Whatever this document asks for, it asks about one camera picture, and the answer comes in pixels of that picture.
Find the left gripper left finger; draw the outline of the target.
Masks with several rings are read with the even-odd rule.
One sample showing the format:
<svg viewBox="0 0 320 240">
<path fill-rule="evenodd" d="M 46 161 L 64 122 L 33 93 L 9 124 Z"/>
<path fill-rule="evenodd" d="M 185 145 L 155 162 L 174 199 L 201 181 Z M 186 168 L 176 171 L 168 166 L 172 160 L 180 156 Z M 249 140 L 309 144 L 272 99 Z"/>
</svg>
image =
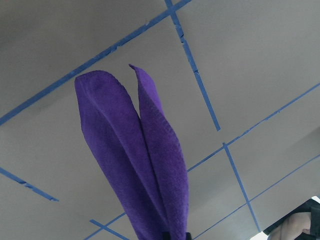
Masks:
<svg viewBox="0 0 320 240">
<path fill-rule="evenodd" d="M 163 232 L 162 233 L 162 239 L 163 240 L 171 240 L 171 235 L 169 232 Z"/>
</svg>

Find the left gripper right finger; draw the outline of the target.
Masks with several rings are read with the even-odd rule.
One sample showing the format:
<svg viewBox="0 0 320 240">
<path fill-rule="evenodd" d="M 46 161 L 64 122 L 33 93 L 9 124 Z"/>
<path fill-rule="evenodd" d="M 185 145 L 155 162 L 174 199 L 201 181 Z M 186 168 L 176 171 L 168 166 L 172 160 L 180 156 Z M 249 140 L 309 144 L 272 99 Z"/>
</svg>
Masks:
<svg viewBox="0 0 320 240">
<path fill-rule="evenodd" d="M 186 240 L 192 240 L 192 236 L 190 232 L 186 233 Z"/>
</svg>

